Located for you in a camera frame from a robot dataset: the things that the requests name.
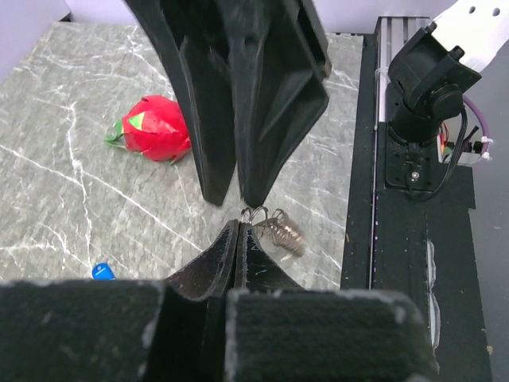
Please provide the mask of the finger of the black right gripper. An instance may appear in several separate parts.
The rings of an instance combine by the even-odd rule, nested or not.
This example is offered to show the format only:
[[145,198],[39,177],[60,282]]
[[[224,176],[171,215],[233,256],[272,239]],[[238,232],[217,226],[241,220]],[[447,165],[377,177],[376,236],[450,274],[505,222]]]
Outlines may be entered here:
[[220,1],[229,43],[241,198],[265,203],[328,106],[328,40],[311,1]]
[[221,206],[235,169],[228,43],[215,1],[129,0],[185,118],[204,199]]

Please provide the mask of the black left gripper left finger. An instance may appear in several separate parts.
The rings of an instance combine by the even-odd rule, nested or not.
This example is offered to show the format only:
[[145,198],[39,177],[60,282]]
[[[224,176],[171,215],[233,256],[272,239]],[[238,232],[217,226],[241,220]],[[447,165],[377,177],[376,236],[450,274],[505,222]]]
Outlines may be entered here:
[[164,280],[1,285],[4,381],[221,381],[237,220]]

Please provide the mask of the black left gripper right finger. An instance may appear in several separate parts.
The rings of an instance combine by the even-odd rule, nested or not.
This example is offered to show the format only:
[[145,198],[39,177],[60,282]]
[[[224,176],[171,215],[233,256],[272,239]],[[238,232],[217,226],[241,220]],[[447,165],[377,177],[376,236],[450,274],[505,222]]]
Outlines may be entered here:
[[258,287],[264,251],[242,224],[227,295],[228,381],[435,381],[425,319],[388,290]]

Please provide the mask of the key with blue tag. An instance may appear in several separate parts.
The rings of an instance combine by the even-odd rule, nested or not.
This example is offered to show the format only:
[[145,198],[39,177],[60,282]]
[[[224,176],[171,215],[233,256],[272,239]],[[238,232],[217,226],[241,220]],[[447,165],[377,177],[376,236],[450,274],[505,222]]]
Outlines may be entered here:
[[91,276],[95,280],[115,280],[115,275],[107,263],[96,264],[92,268]]

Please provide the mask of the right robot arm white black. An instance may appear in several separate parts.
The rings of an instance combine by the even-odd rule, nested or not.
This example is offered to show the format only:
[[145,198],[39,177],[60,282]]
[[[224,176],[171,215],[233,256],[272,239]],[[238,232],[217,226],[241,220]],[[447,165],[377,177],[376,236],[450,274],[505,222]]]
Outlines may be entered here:
[[[186,122],[201,191],[222,205],[231,179],[264,204],[322,116],[332,71],[311,1],[130,1]],[[388,68],[401,142],[430,142],[508,39],[505,1],[458,1],[419,29]]]

